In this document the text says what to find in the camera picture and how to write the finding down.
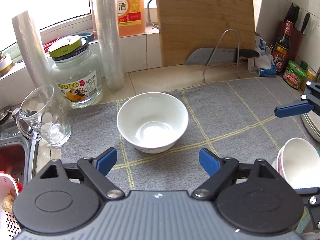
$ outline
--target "glass cup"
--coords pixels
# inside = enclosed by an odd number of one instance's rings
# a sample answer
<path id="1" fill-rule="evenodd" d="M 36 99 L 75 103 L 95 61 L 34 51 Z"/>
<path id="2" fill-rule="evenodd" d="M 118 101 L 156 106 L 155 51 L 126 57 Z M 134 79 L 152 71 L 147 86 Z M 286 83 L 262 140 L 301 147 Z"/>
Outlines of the glass cup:
<path id="1" fill-rule="evenodd" d="M 33 90 L 21 104 L 17 126 L 27 138 L 32 140 L 43 138 L 53 147 L 59 147 L 68 141 L 71 126 L 54 93 L 52 85 Z M 28 133 L 20 120 L 31 126 L 37 135 Z"/>

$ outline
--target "ginger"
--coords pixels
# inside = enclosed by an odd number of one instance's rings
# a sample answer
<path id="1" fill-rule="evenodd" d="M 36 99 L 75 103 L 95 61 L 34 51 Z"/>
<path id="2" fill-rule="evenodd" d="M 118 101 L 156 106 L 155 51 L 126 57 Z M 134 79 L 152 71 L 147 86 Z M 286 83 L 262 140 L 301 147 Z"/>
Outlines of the ginger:
<path id="1" fill-rule="evenodd" d="M 3 199 L 2 209 L 8 213 L 12 213 L 13 201 L 15 200 L 14 189 L 11 189 L 6 197 Z"/>

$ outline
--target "gray cloth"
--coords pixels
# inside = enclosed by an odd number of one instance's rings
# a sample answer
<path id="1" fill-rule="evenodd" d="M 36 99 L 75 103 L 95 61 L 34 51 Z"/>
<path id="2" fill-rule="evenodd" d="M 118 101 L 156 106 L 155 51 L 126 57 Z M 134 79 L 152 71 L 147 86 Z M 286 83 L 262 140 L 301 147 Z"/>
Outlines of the gray cloth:
<path id="1" fill-rule="evenodd" d="M 96 157 L 114 147 L 118 160 L 107 178 L 124 192 L 192 192 L 209 177 L 198 161 L 202 147 L 243 163 L 253 163 L 256 158 L 272 163 L 279 148 L 293 137 L 307 139 L 317 147 L 300 116 L 274 116 L 275 107 L 299 98 L 281 77 L 213 82 L 167 93 L 184 103 L 189 113 L 186 132 L 168 151 L 142 153 L 120 136 L 116 116 L 128 100 L 124 99 L 69 111 L 72 134 L 62 146 L 62 162 Z"/>

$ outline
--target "cutting board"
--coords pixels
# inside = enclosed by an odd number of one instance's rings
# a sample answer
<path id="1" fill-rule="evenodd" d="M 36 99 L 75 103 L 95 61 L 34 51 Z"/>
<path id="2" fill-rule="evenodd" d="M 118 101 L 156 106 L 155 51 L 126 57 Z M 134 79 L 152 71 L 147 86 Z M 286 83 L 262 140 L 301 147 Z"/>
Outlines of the cutting board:
<path id="1" fill-rule="evenodd" d="M 234 29 L 241 49 L 254 49 L 252 0 L 157 0 L 162 65 L 184 64 L 199 48 L 214 48 L 223 32 Z M 236 48 L 228 32 L 220 48 Z"/>

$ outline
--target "glass jar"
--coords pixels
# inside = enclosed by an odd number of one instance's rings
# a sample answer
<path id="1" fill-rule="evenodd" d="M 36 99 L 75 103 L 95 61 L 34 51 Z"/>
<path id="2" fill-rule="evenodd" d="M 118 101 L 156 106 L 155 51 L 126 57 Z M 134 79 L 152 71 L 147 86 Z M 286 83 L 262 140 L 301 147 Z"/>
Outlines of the glass jar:
<path id="1" fill-rule="evenodd" d="M 53 57 L 51 78 L 73 108 L 85 107 L 102 97 L 100 56 L 89 50 L 89 43 L 61 57 Z"/>

